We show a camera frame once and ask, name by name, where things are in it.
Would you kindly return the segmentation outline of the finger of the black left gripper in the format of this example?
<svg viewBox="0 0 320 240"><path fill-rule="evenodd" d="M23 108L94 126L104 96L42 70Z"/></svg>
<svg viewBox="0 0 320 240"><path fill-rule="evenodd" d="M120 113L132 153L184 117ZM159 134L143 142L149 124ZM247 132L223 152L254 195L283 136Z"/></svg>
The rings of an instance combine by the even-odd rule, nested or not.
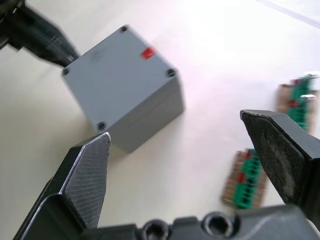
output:
<svg viewBox="0 0 320 240"><path fill-rule="evenodd" d="M54 24L28 6L21 7L25 47L37 57L66 67L79 58L72 43Z"/></svg>

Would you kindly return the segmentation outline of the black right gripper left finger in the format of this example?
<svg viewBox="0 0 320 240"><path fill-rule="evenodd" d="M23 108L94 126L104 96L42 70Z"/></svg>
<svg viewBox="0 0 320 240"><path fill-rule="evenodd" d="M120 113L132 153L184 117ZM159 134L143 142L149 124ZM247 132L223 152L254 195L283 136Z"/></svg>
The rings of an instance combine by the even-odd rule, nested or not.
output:
<svg viewBox="0 0 320 240"><path fill-rule="evenodd" d="M107 188L111 136L108 132L76 144L44 186L16 240L79 240L97 228Z"/></svg>

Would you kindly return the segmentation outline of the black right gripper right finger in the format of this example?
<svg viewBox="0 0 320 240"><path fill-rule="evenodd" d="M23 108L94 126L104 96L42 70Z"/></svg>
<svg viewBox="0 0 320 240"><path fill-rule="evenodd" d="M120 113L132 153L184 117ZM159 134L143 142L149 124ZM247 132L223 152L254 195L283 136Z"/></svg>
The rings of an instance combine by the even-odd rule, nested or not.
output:
<svg viewBox="0 0 320 240"><path fill-rule="evenodd" d="M262 168L285 204L320 227L320 140L285 113L240 111Z"/></svg>

